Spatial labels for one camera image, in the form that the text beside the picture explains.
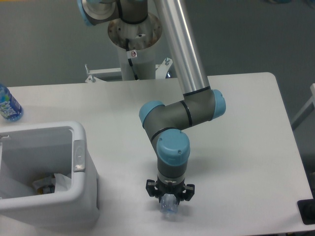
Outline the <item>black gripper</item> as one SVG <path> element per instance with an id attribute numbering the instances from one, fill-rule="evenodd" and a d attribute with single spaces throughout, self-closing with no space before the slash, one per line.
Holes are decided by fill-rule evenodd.
<path id="1" fill-rule="evenodd" d="M 190 201 L 195 194 L 194 184 L 185 184 L 183 181 L 179 184 L 163 183 L 160 179 L 154 181 L 152 179 L 146 180 L 146 190 L 150 197 L 155 197 L 160 202 L 164 194 L 173 194 L 178 203 L 182 201 Z"/>

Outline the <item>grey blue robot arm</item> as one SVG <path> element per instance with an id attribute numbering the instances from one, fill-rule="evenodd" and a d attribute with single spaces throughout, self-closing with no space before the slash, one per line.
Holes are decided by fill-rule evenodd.
<path id="1" fill-rule="evenodd" d="M 154 46 L 166 36 L 184 98 L 170 105 L 151 101 L 139 111 L 157 155 L 157 180 L 147 180 L 146 190 L 163 207 L 189 201 L 195 187 L 185 184 L 190 143 L 184 130 L 222 116 L 226 103 L 222 93 L 210 87 L 185 2 L 157 0 L 157 15 L 148 11 L 145 0 L 80 0 L 77 4 L 87 25 L 108 23 L 123 80 L 155 78 Z"/>

